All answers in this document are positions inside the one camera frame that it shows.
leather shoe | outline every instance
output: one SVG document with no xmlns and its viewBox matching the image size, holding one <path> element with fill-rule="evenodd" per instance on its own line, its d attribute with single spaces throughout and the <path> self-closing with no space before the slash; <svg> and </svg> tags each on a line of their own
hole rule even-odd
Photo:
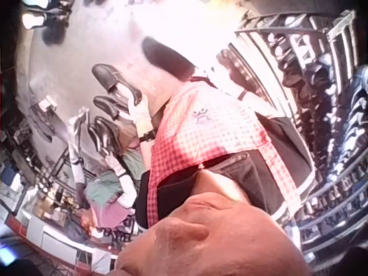
<svg viewBox="0 0 368 276">
<path fill-rule="evenodd" d="M 138 88 L 132 86 L 115 67 L 102 63 L 95 64 L 92 67 L 92 74 L 109 94 L 113 94 L 117 98 L 126 98 L 116 87 L 117 84 L 120 83 L 128 88 L 133 94 L 135 105 L 138 105 L 142 100 L 142 92 Z"/>
<path fill-rule="evenodd" d="M 119 141 L 119 128 L 116 124 L 113 122 L 110 122 L 109 120 L 96 116 L 95 119 L 95 125 L 98 128 L 103 129 L 104 132 L 108 133 L 109 141 L 106 144 L 106 147 L 111 147 L 109 152 L 113 153 L 115 156 L 121 155 L 121 146 Z"/>
<path fill-rule="evenodd" d="M 111 117 L 113 121 L 118 119 L 119 112 L 124 112 L 129 114 L 128 104 L 127 103 L 118 103 L 115 99 L 110 98 L 108 96 L 96 96 L 93 98 L 93 103 L 96 107 L 101 109 L 107 115 Z M 131 120 L 123 118 L 127 124 L 133 123 Z"/>
</svg>

red checkered shirt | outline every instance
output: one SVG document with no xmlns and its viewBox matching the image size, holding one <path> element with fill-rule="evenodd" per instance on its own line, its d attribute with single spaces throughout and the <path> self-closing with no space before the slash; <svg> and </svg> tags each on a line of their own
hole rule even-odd
<svg viewBox="0 0 368 276">
<path fill-rule="evenodd" d="M 226 154 L 258 150 L 294 214 L 300 196 L 253 104 L 241 102 L 207 83 L 187 82 L 167 104 L 152 150 L 147 219 L 158 222 L 157 189 L 169 175 Z"/>
</svg>

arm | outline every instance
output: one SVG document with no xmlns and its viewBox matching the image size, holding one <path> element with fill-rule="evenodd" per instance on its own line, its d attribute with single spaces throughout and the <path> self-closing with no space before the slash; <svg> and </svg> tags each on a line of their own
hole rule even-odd
<svg viewBox="0 0 368 276">
<path fill-rule="evenodd" d="M 138 137 L 143 137 L 143 135 L 151 130 L 153 126 L 151 119 L 147 121 L 139 121 L 136 123 Z M 152 157 L 152 146 L 155 144 L 155 140 L 144 141 L 140 143 L 140 150 L 142 152 L 144 166 L 149 171 L 151 169 L 151 157 Z"/>
<path fill-rule="evenodd" d="M 83 209 L 89 209 L 90 204 L 85 196 L 86 180 L 82 167 L 83 159 L 77 156 L 72 146 L 69 146 L 69 158 L 71 163 L 71 171 L 73 173 L 75 182 L 76 201 L 79 207 Z"/>
<path fill-rule="evenodd" d="M 148 109 L 148 98 L 143 94 L 142 101 L 135 106 L 133 97 L 128 99 L 129 114 L 137 128 L 138 138 L 143 137 L 146 133 L 149 133 L 154 129 L 151 122 L 150 111 Z M 146 169 L 151 169 L 151 152 L 152 146 L 155 144 L 155 140 L 143 141 L 140 143 L 140 149 L 142 152 L 143 162 Z"/>
<path fill-rule="evenodd" d="M 109 167 L 116 173 L 123 190 L 123 194 L 117 199 L 117 202 L 126 209 L 131 208 L 137 198 L 137 191 L 132 178 L 114 156 L 108 155 L 105 160 Z"/>
</svg>

black shoe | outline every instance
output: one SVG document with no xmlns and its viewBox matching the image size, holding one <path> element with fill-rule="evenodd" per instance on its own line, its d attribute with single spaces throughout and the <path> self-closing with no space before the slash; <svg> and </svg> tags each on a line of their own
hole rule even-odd
<svg viewBox="0 0 368 276">
<path fill-rule="evenodd" d="M 93 103 L 96 107 L 109 115 L 113 121 L 118 119 L 119 112 L 129 114 L 128 104 L 118 103 L 117 101 L 115 101 L 115 99 L 108 96 L 96 96 L 93 98 Z M 124 117 L 121 118 L 125 124 L 133 123 L 132 120 L 126 119 Z"/>
<path fill-rule="evenodd" d="M 94 143 L 96 151 L 105 158 L 109 153 L 103 148 L 102 137 L 98 133 L 96 127 L 94 125 L 88 125 L 87 131 Z"/>
<path fill-rule="evenodd" d="M 108 131 L 109 133 L 109 141 L 106 145 L 107 147 L 111 147 L 109 152 L 111 152 L 115 156 L 120 156 L 122 149 L 119 141 L 119 128 L 116 124 L 113 122 L 110 122 L 109 120 L 96 116 L 95 119 L 95 125 L 97 128 L 104 129 L 104 131 Z"/>
<path fill-rule="evenodd" d="M 104 87 L 104 89 L 109 93 L 113 94 L 117 99 L 122 102 L 127 100 L 127 97 L 123 95 L 116 87 L 118 83 L 124 85 L 134 97 L 134 104 L 137 105 L 142 100 L 142 92 L 132 86 L 123 76 L 123 74 L 115 67 L 108 64 L 95 64 L 92 67 L 92 74 L 99 81 L 99 83 Z"/>
</svg>

